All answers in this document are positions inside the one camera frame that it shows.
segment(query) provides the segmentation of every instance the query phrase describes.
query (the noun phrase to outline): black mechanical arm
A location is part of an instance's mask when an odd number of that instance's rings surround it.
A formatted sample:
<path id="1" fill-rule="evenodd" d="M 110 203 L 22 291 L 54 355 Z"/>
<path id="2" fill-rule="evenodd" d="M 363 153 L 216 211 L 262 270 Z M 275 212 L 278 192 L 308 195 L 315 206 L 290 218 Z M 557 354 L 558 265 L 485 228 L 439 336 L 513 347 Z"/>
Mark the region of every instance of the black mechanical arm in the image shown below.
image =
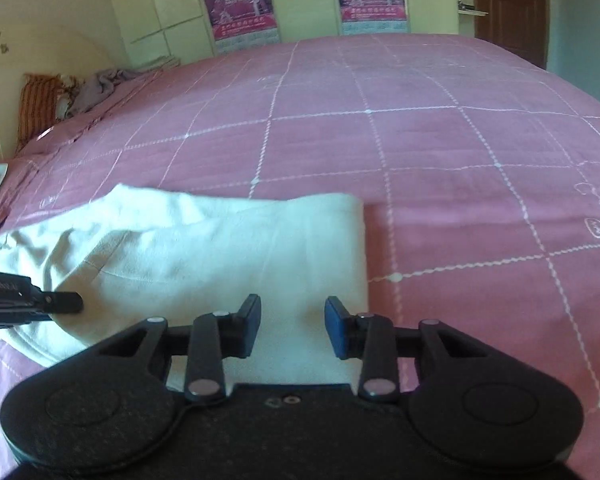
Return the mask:
<path id="1" fill-rule="evenodd" d="M 75 292 L 42 292 L 26 276 L 0 272 L 0 328 L 50 321 L 50 314 L 78 314 L 82 298 Z"/>
<path id="2" fill-rule="evenodd" d="M 0 297 L 19 298 L 10 283 L 30 287 L 0 274 Z M 77 295 L 36 291 L 77 310 Z M 0 410 L 20 463 L 7 480 L 578 480 L 564 465 L 584 421 L 575 394 L 438 320 L 396 328 L 328 298 L 335 354 L 362 360 L 357 395 L 349 384 L 228 393 L 222 360 L 251 354 L 260 316 L 251 295 L 190 326 L 152 317 L 18 384 Z M 173 356 L 187 357 L 184 392 L 165 386 Z M 400 393 L 400 357 L 415 361 L 413 392 Z"/>

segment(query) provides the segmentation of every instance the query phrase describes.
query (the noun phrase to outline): headboard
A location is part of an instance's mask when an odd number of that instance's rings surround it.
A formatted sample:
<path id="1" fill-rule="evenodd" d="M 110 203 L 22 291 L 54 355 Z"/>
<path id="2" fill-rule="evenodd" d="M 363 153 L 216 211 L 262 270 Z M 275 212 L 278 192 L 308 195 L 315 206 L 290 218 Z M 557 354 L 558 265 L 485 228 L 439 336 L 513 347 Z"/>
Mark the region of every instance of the headboard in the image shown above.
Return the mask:
<path id="1" fill-rule="evenodd" d="M 25 73 L 87 77 L 112 65 L 104 49 L 69 28 L 0 25 L 0 160 L 12 156 L 16 148 Z"/>

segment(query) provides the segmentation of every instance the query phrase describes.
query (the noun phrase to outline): screw hole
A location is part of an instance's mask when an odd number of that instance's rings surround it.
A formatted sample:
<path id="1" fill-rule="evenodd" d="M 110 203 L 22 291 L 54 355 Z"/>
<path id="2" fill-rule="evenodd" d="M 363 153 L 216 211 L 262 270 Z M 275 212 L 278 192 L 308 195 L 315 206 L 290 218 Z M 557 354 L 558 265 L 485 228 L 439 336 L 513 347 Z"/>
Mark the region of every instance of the screw hole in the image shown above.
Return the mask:
<path id="1" fill-rule="evenodd" d="M 285 404 L 299 404 L 300 402 L 302 402 L 302 399 L 296 395 L 288 395 L 282 400 Z"/>
<path id="2" fill-rule="evenodd" d="M 282 399 L 278 397 L 269 397 L 269 399 L 264 401 L 264 404 L 270 408 L 280 408 L 282 407 Z"/>

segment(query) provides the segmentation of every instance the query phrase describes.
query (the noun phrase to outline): pink bedsheet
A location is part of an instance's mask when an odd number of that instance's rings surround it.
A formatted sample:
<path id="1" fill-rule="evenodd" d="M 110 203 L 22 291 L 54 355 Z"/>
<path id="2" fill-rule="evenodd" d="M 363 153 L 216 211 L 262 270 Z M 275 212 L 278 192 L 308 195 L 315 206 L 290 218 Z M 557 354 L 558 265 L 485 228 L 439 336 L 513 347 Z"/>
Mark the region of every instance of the pink bedsheet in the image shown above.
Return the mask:
<path id="1" fill-rule="evenodd" d="M 124 84 L 32 142 L 0 229 L 119 182 L 364 199 L 373 309 L 443 319 L 565 381 L 587 413 L 571 465 L 600 479 L 600 104 L 583 92 L 455 36 L 240 52 Z M 0 399 L 38 369 L 0 344 Z"/>

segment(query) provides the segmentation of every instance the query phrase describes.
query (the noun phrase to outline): white cloth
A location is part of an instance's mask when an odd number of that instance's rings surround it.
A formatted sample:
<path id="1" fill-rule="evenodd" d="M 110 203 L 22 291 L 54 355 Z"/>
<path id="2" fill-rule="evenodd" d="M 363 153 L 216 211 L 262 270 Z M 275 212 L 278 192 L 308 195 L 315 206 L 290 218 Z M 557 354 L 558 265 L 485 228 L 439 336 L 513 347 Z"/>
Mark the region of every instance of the white cloth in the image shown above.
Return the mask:
<path id="1" fill-rule="evenodd" d="M 170 326 L 262 298 L 249 359 L 224 361 L 227 383 L 351 383 L 359 363 L 333 355 L 323 307 L 336 295 L 367 310 L 362 204 L 343 194 L 288 202 L 192 196 L 118 185 L 107 196 L 0 236 L 0 272 L 78 292 L 78 316 L 0 330 L 49 366 L 151 316 Z M 170 385 L 182 387 L 183 360 Z"/>

